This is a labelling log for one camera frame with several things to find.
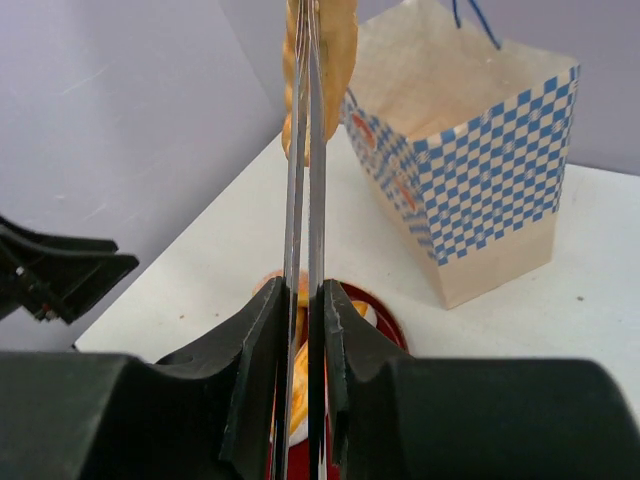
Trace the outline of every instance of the blue bag handle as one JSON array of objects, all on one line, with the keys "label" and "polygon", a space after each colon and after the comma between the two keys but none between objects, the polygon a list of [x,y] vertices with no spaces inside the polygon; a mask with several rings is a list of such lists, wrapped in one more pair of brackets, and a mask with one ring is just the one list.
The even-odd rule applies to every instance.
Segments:
[{"label": "blue bag handle", "polygon": [[[456,26],[458,28],[462,28],[462,20],[460,19],[460,13],[458,12],[458,0],[453,0],[452,3],[453,3],[453,17],[456,19]],[[476,0],[469,0],[469,5],[471,5],[471,8],[473,8],[473,11],[476,12],[476,16],[478,17],[478,20],[480,20],[480,23],[482,24],[482,28],[484,28],[484,31],[489,37],[489,39],[491,40],[491,43],[493,43],[493,46],[496,47],[497,50],[500,50],[502,48],[502,44],[496,39],[496,36],[493,34],[493,30],[491,30],[491,27],[489,26],[489,22],[487,21],[487,18],[484,16],[484,13],[482,13],[482,10],[478,6],[478,3],[476,2]]]}]

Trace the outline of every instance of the blue and white checkered pattern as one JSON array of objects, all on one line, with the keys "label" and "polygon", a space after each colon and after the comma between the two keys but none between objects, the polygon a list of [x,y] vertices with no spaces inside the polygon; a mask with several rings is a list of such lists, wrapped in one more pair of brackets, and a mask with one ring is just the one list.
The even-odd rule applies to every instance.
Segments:
[{"label": "blue and white checkered pattern", "polygon": [[353,97],[343,123],[364,170],[445,265],[558,210],[579,73],[573,67],[413,143]]}]

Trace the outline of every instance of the gift bag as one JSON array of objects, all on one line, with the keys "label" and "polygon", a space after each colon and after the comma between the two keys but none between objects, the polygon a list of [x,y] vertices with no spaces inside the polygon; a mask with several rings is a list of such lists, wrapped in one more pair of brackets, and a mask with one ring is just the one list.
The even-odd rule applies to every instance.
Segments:
[{"label": "gift bag", "polygon": [[551,260],[579,65],[405,0],[363,24],[342,121],[452,308]]}]

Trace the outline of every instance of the red bowl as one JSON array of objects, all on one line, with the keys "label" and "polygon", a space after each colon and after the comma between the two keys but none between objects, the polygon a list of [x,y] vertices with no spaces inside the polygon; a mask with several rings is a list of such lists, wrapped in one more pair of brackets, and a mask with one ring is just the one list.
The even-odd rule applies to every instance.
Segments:
[{"label": "red bowl", "polygon": [[[395,317],[389,312],[384,304],[373,295],[361,290],[358,287],[345,282],[340,282],[344,291],[349,295],[351,300],[360,300],[366,302],[373,307],[378,319],[378,330],[389,340],[394,342],[400,348],[409,351],[407,341],[402,333],[402,329]],[[329,422],[327,420],[327,432],[329,431]],[[331,464],[331,447],[327,447],[327,478],[328,480],[340,480],[340,470]],[[291,447],[289,450],[289,469],[287,478],[289,480],[308,480],[309,479],[309,440],[305,440],[298,445]]]}]

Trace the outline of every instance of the white tabletop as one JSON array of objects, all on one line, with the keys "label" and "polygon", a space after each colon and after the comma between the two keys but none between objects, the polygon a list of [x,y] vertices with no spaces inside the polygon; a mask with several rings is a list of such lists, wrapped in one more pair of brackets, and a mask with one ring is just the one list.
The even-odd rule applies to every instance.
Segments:
[{"label": "white tabletop", "polygon": [[[640,418],[640,178],[568,166],[553,262],[445,311],[374,202],[342,127],[327,157],[327,276],[380,298],[414,355],[595,359]],[[153,362],[241,309],[282,266],[286,177],[276,138],[78,348]]]}]

